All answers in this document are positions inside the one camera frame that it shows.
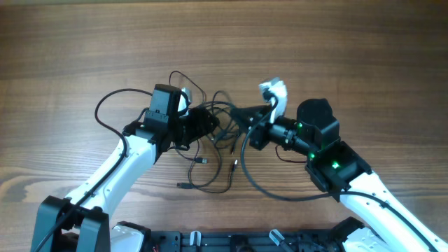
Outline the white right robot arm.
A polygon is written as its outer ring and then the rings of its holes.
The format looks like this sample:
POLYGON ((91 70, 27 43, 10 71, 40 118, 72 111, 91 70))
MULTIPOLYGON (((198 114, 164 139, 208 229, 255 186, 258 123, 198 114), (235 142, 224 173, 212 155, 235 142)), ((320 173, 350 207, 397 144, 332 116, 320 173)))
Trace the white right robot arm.
POLYGON ((336 240, 345 251, 446 251, 431 232, 386 188, 371 166, 339 135, 340 124, 326 99, 308 99, 297 118, 275 115, 277 103, 234 108, 230 115, 245 131, 243 147, 276 143, 306 156, 305 169, 321 198, 332 197, 361 221, 353 220, 336 240))

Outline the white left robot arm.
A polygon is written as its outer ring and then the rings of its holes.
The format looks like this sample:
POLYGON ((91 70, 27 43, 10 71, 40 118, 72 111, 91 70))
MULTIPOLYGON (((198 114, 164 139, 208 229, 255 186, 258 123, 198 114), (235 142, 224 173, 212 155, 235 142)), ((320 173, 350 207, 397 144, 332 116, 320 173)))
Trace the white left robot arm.
POLYGON ((151 230, 128 222, 110 227, 110 217, 136 180, 161 154, 213 132, 216 116, 190 106, 187 90, 157 84, 150 105, 117 135, 106 161, 66 197, 47 197, 39 206, 32 251, 152 251, 151 230))

